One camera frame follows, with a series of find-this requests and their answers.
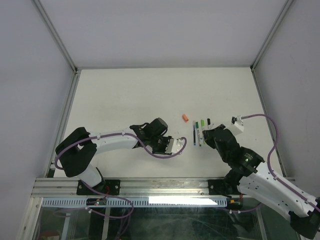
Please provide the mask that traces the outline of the white pen black end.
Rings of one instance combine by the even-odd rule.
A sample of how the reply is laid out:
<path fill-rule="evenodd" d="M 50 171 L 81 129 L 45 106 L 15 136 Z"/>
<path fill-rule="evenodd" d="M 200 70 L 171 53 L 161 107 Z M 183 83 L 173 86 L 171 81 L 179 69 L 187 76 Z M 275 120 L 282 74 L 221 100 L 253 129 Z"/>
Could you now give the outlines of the white pen black end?
<path fill-rule="evenodd" d="M 211 119 L 207 118 L 207 129 L 210 130 L 211 129 Z"/>

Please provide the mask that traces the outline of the white pen light green end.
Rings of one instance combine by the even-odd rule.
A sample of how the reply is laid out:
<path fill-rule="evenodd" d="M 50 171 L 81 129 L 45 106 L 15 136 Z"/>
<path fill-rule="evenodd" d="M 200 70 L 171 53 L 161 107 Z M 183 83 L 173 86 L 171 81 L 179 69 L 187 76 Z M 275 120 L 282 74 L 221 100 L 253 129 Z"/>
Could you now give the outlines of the white pen light green end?
<path fill-rule="evenodd" d="M 203 141 L 203 144 L 206 145 L 206 141 L 205 141 L 205 134 L 204 134 L 204 131 L 205 131 L 205 127 L 202 127 L 201 126 L 201 132 L 202 132 L 202 141 Z"/>

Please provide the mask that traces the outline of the blue gel pen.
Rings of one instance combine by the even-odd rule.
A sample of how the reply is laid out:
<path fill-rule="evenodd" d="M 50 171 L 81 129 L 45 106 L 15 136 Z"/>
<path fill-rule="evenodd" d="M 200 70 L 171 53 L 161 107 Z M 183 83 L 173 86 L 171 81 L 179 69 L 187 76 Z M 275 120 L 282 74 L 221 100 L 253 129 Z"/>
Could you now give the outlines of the blue gel pen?
<path fill-rule="evenodd" d="M 193 127 L 193 145 L 197 145 L 197 140 L 196 140 L 196 128 Z"/>

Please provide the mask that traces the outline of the white pen dark green end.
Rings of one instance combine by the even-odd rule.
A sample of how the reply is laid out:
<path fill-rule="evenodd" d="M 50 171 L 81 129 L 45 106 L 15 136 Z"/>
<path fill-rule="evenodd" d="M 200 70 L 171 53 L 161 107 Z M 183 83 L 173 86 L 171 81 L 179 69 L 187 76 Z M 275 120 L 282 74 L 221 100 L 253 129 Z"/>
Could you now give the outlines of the white pen dark green end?
<path fill-rule="evenodd" d="M 202 146 L 202 139 L 201 139 L 201 134 L 200 134 L 200 129 L 196 129 L 196 135 L 197 135 L 197 141 L 198 145 L 201 147 Z"/>

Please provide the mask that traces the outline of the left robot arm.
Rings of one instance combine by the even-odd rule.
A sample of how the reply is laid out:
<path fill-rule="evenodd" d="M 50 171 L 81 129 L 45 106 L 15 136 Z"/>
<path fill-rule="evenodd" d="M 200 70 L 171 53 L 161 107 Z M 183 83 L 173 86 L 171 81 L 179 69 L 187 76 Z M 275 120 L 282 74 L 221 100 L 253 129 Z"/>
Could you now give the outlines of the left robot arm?
<path fill-rule="evenodd" d="M 136 149 L 149 146 L 153 155 L 172 155 L 179 151 L 177 140 L 165 136 L 168 125 L 160 118 L 152 122 L 131 125 L 122 131 L 93 133 L 78 127 L 55 149 L 60 166 L 69 178 L 77 177 L 87 184 L 93 194 L 100 194 L 105 182 L 100 171 L 91 164 L 94 156 L 119 149 Z"/>

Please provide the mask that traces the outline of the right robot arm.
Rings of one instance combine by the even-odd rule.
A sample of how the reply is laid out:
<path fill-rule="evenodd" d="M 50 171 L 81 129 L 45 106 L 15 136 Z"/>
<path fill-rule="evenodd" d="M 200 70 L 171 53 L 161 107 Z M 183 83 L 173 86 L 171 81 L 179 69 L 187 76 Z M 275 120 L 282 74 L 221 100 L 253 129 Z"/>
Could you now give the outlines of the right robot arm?
<path fill-rule="evenodd" d="M 289 221 L 301 236 L 313 239 L 320 229 L 320 199 L 299 189 L 268 168 L 252 149 L 241 146 L 233 131 L 223 124 L 203 130 L 203 140 L 230 167 L 227 175 L 210 184 L 217 194 L 230 197 L 241 193 L 273 209 Z"/>

